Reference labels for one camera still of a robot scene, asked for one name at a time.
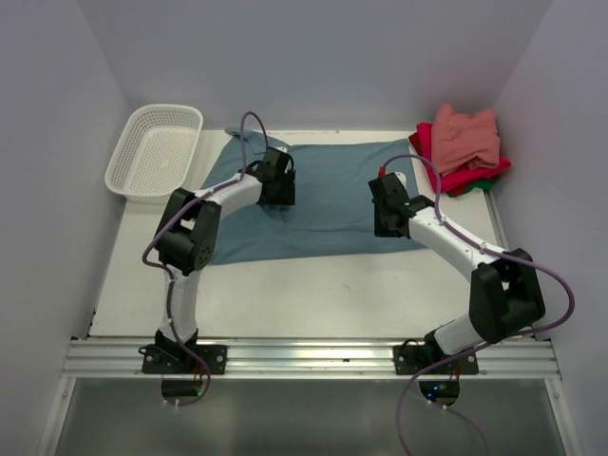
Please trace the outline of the blue-grey t shirt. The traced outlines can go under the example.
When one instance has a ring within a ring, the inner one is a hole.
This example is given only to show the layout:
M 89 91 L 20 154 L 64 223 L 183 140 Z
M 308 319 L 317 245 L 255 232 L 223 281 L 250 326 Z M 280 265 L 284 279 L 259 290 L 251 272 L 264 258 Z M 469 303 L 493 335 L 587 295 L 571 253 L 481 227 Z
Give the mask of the blue-grey t shirt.
M 294 158 L 295 204 L 249 205 L 219 224 L 214 265 L 414 251 L 405 237 L 376 237 L 368 183 L 390 158 L 405 175 L 407 191 L 418 195 L 409 141 L 355 144 L 288 144 L 253 130 L 226 129 L 229 141 L 209 172 L 205 187 L 233 177 L 244 160 L 262 158 L 265 145 L 283 147 Z

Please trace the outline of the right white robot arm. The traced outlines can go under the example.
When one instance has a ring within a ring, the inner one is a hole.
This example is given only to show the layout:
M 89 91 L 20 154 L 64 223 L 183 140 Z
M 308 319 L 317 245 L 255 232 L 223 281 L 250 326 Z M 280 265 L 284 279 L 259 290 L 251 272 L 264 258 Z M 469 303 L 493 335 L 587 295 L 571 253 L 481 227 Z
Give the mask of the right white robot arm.
M 421 344 L 410 339 L 394 348 L 397 372 L 445 372 L 456 363 L 457 353 L 501 342 L 545 315 L 536 271 L 519 262 L 531 259 L 526 251 L 512 251 L 512 262 L 491 256 L 477 237 L 466 243 L 447 228 L 451 220 L 436 211 L 431 199 L 409 196 L 401 173 L 379 176 L 369 188 L 376 237 L 407 238 L 428 247 L 470 285 L 464 315 L 426 334 Z

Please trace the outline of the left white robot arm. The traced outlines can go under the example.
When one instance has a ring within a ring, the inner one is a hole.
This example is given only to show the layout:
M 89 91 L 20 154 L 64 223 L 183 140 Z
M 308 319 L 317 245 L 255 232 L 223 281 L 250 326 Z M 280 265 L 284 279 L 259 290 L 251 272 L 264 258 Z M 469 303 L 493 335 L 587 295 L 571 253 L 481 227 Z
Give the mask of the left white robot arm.
M 252 205 L 295 203 L 293 157 L 268 147 L 259 161 L 209 188 L 175 190 L 142 262 L 163 270 L 166 299 L 154 342 L 140 348 L 145 374 L 219 373 L 212 353 L 197 345 L 197 292 L 202 269 L 212 259 L 220 222 Z

